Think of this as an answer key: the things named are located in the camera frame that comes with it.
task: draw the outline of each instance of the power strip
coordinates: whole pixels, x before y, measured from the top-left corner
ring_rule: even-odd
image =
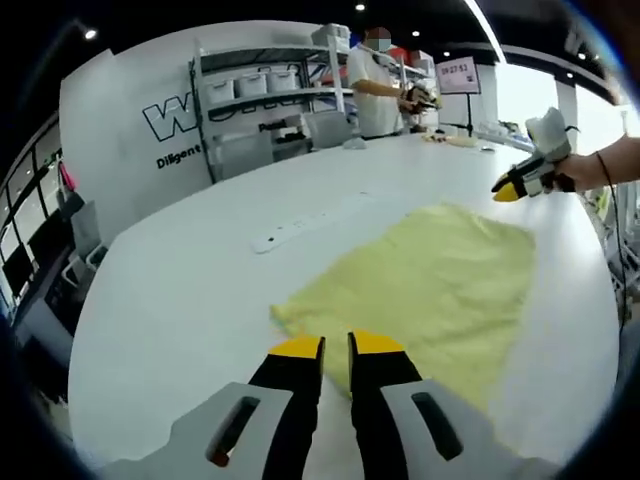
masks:
[[[336,208],[309,215],[302,215],[290,222],[275,227],[264,235],[260,235],[251,242],[251,248],[255,253],[269,252],[305,232],[317,230],[349,218],[367,205],[370,205],[373,201],[374,197],[366,192],[345,197]]]

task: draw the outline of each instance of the chair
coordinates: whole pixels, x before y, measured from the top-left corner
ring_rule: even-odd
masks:
[[[351,138],[347,117],[337,110],[308,113],[304,115],[304,120],[316,149],[337,147]]]
[[[69,265],[62,271],[62,278],[75,288],[80,286],[83,277],[90,275],[92,278],[102,259],[107,253],[107,247],[102,244],[95,202],[86,203],[71,217],[71,228],[75,251],[71,256]],[[73,272],[77,281],[70,277]]]
[[[215,144],[213,156],[216,177],[228,180],[273,163],[271,133],[261,132]]]

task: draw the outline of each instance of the black cable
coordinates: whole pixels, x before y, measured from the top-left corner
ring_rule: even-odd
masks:
[[[609,171],[604,164],[604,160],[600,156],[600,152],[596,151],[596,157],[602,165],[602,170],[604,171],[604,175],[607,178],[607,182],[609,183],[609,188],[611,189],[611,197],[613,198],[613,210],[616,215],[616,238],[618,240],[618,255],[620,257],[620,270],[622,271],[622,322],[621,326],[625,324],[627,321],[627,272],[624,269],[624,260],[622,256],[622,242],[620,241],[620,217],[618,217],[618,199],[616,198],[616,192],[613,188],[613,182],[611,182],[611,177],[609,176]]]

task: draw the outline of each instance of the white shirt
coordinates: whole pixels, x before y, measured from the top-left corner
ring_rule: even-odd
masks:
[[[389,71],[373,60],[373,55],[358,45],[351,49],[347,60],[349,85],[358,80],[393,86]],[[368,93],[354,93],[358,107],[358,121],[363,137],[389,135],[402,129],[402,118],[398,109],[398,100],[393,97],[377,97]]]

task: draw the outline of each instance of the person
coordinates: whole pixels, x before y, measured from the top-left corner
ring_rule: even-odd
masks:
[[[640,139],[625,135],[591,155],[570,155],[556,166],[555,171],[571,177],[579,192],[604,187],[609,185],[609,180],[613,185],[640,180]]]
[[[391,48],[391,34],[386,28],[366,31],[364,41],[349,52],[347,73],[355,91],[362,138],[372,140],[402,131],[400,109],[414,111],[418,102],[428,102],[426,92],[393,86],[389,67],[394,60],[384,52]]]

